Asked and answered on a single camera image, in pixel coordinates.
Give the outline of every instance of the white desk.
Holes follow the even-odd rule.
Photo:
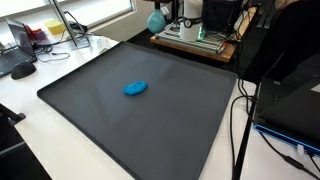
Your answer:
[[[65,52],[63,46],[54,51]],[[27,118],[15,125],[40,163],[52,179],[132,179],[107,154],[93,144],[69,121],[54,111],[37,97],[37,91],[64,76],[97,56],[94,48],[70,52],[70,58],[61,62],[36,62],[37,71],[21,80],[14,81],[10,76],[0,79],[0,102],[16,113],[23,112]],[[250,95],[255,91],[254,84],[245,82]],[[234,89],[232,100],[240,96]],[[200,179],[231,179],[231,146],[229,137],[230,105],[225,112],[220,130],[209,154]],[[235,103],[234,141],[236,157],[247,122],[245,100]]]
[[[281,141],[266,136],[269,142],[281,153],[289,155],[302,164],[308,164],[315,169],[308,156],[304,156],[305,162],[299,159],[297,150]],[[319,165],[320,158],[314,157]],[[313,180],[307,173],[300,171],[285,162],[263,140],[260,134],[251,128],[245,160],[242,167],[241,180]]]

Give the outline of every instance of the wooden platform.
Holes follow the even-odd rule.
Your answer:
[[[249,27],[249,24],[250,24],[252,18],[254,17],[256,10],[257,10],[257,8],[250,8],[246,17],[244,17],[243,21],[241,22],[240,27],[239,27],[239,34],[241,36],[244,35],[247,28]],[[226,47],[223,50],[223,52],[218,55],[214,52],[208,53],[206,51],[201,51],[199,49],[193,49],[193,48],[184,46],[182,44],[177,44],[175,42],[161,41],[161,39],[158,39],[156,36],[151,37],[150,41],[154,44],[166,46],[166,47],[173,48],[173,49],[178,49],[180,51],[185,51],[188,53],[204,56],[207,58],[211,58],[211,59],[223,61],[223,62],[229,62],[230,59],[232,58],[233,54],[235,53],[235,50],[236,50],[235,49],[236,47],[234,47],[234,45],[226,44]]]

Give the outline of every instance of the black mat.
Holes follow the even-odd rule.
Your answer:
[[[148,83],[146,91],[124,95],[122,88],[137,80]],[[188,180],[200,176],[235,80],[236,74],[123,42],[38,96],[134,178]]]

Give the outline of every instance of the keyboard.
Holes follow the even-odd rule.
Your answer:
[[[0,78],[11,73],[22,62],[34,62],[35,59],[20,49],[14,49],[0,55]]]

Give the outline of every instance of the teal sphere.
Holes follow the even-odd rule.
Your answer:
[[[166,27],[166,21],[164,20],[164,17],[160,13],[160,10],[156,9],[148,18],[147,21],[148,29],[156,34],[160,33],[164,30]]]

